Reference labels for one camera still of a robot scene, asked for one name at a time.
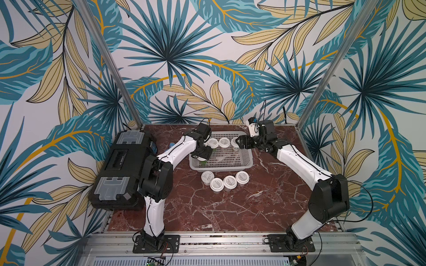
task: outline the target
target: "gray plastic basket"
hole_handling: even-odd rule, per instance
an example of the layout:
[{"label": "gray plastic basket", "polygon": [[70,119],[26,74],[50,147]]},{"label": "gray plastic basket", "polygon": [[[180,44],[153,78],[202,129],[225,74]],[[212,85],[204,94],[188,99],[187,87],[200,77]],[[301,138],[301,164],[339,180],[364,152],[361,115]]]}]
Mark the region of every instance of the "gray plastic basket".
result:
[{"label": "gray plastic basket", "polygon": [[[246,135],[243,131],[213,131],[211,137],[220,140],[227,137],[229,140]],[[242,171],[253,166],[253,154],[251,150],[239,149],[237,152],[230,147],[226,152],[222,152],[218,147],[211,155],[206,164],[200,164],[196,158],[189,155],[189,166],[198,172],[227,172]]]}]

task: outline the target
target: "metal vent grille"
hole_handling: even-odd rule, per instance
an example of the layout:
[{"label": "metal vent grille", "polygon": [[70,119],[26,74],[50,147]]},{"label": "metal vent grille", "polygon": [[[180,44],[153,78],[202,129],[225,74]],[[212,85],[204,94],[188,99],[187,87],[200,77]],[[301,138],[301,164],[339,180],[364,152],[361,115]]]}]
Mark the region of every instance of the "metal vent grille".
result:
[{"label": "metal vent grille", "polygon": [[[213,131],[211,137],[220,140],[222,137],[227,137],[229,140],[246,135],[243,131]],[[242,171],[253,166],[253,155],[251,150],[239,149],[237,152],[229,147],[225,152],[218,147],[211,155],[210,159],[201,164],[198,159],[189,156],[189,165],[191,169],[198,172],[212,171]]]},{"label": "metal vent grille", "polygon": [[[145,266],[144,257],[96,257],[93,266]],[[171,266],[289,266],[288,257],[185,256],[175,257]]]}]

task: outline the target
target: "red marble surface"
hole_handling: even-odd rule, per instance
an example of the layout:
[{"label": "red marble surface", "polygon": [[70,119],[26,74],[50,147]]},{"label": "red marble surface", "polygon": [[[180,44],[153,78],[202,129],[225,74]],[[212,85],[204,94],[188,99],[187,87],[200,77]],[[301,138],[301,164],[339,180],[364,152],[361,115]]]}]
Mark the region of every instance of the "red marble surface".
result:
[{"label": "red marble surface", "polygon": [[[246,126],[214,126],[212,131],[245,131]],[[147,125],[157,138],[158,151],[164,152],[170,142],[193,126]],[[278,137],[290,140],[303,151],[293,126],[276,126]],[[201,173],[189,166],[188,157],[173,173],[173,190],[166,199],[166,231],[285,231],[307,210],[311,190],[300,177],[271,155],[253,149],[253,167],[246,170],[250,182],[231,192],[215,194],[201,182]],[[235,172],[217,172],[224,178]],[[145,224],[142,211],[115,211],[109,231],[136,231]],[[333,231],[324,226],[322,231]]]}]

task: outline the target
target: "tropical leaf wallpaper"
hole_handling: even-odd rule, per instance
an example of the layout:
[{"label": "tropical leaf wallpaper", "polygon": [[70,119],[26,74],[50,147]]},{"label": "tropical leaf wallpaper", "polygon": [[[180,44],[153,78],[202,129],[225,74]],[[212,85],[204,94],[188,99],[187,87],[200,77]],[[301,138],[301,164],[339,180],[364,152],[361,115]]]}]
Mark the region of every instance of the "tropical leaf wallpaper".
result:
[{"label": "tropical leaf wallpaper", "polygon": [[[366,1],[87,2],[144,123],[240,124],[264,100],[296,123]],[[371,265],[426,265],[425,6],[379,1],[303,129],[318,164],[372,192],[345,223]],[[87,193],[135,122],[71,0],[0,12],[0,266],[73,265],[105,218]],[[349,190],[342,219],[365,217]]]},{"label": "tropical leaf wallpaper", "polygon": [[[90,2],[114,51],[118,4]],[[88,192],[130,118],[71,0],[0,11],[0,265],[74,265],[105,220]]]},{"label": "tropical leaf wallpaper", "polygon": [[[395,0],[388,7],[384,2],[302,131],[318,164],[356,181],[348,184],[351,208],[341,220],[358,235],[370,264],[421,266],[426,265],[426,2]],[[374,32],[368,30],[372,24]],[[373,197],[368,217],[371,199],[358,183]]]}]

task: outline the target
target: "black cable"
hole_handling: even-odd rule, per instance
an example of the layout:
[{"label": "black cable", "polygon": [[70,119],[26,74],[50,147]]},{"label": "black cable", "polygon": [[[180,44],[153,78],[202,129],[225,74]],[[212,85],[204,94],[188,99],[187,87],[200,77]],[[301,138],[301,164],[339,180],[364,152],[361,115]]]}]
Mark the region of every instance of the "black cable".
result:
[{"label": "black cable", "polygon": [[169,265],[170,261],[172,261],[173,259],[173,254],[175,253],[175,247],[173,247],[173,245],[169,241],[166,241],[166,242],[169,243],[169,245],[172,247],[172,257],[170,258],[170,260],[167,262],[165,266]]},{"label": "black cable", "polygon": [[122,123],[122,124],[123,124],[123,126],[127,127],[129,130],[132,130],[128,125],[126,125],[124,123]]},{"label": "black cable", "polygon": [[321,248],[319,249],[318,256],[315,258],[315,260],[314,260],[311,264],[309,264],[309,266],[312,266],[312,264],[313,264],[315,261],[317,261],[318,257],[319,257],[319,256],[320,256],[320,254],[321,254],[321,251],[322,251],[322,238],[321,238],[320,232],[317,232],[317,233],[318,233],[318,235],[319,235],[319,239],[321,240]]},{"label": "black cable", "polygon": [[367,216],[365,216],[363,219],[358,220],[358,221],[348,221],[348,220],[335,220],[335,221],[338,221],[338,222],[359,223],[359,222],[362,222],[365,219],[367,219],[372,214],[373,208],[374,208],[373,197],[370,194],[370,191],[368,191],[363,185],[361,185],[360,183],[356,183],[354,181],[351,181],[351,180],[344,180],[344,179],[335,178],[335,177],[333,177],[331,175],[328,175],[328,174],[325,174],[325,173],[321,172],[317,167],[315,167],[313,164],[311,164],[310,162],[308,162],[307,160],[305,160],[302,156],[300,156],[300,154],[298,154],[296,152],[295,148],[293,147],[293,144],[290,143],[290,146],[293,148],[294,153],[296,153],[302,160],[304,160],[305,162],[307,162],[308,164],[310,164],[312,167],[314,167],[320,174],[323,174],[323,175],[325,175],[325,176],[327,176],[329,178],[333,178],[333,179],[336,179],[336,180],[345,181],[345,182],[351,182],[353,184],[357,184],[357,185],[359,185],[360,187],[362,187],[363,189],[365,189],[367,191],[367,193],[368,193],[368,195],[370,196],[370,199],[371,199],[371,209],[370,209],[370,212],[367,214]]}]

